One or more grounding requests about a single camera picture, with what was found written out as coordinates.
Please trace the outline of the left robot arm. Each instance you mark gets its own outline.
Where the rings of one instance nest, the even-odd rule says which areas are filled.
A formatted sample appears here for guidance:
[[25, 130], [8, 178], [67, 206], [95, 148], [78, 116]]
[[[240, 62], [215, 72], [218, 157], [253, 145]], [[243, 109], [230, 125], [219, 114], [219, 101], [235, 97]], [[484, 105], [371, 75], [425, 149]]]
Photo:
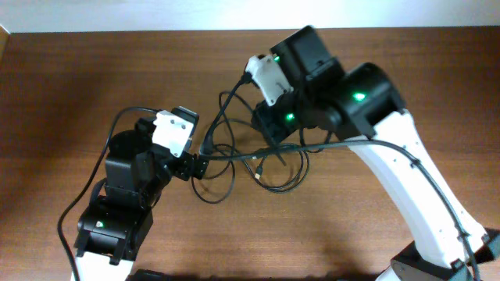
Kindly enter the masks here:
[[111, 133], [79, 218], [73, 280], [125, 280], [153, 224], [152, 209], [172, 178], [201, 179], [206, 162], [189, 153], [199, 116], [179, 106], [152, 110], [131, 130]]

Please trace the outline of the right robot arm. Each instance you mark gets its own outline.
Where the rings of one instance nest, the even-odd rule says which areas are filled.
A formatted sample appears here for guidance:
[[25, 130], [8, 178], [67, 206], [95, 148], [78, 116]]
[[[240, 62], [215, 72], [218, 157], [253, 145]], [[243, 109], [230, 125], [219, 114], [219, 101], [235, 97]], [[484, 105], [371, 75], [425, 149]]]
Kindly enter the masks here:
[[245, 67], [264, 97], [252, 117], [276, 147], [318, 128], [359, 156], [401, 213], [412, 243], [382, 280], [478, 280], [499, 256], [499, 232], [475, 220], [429, 156], [388, 75], [365, 62], [345, 71], [312, 27], [252, 56]]

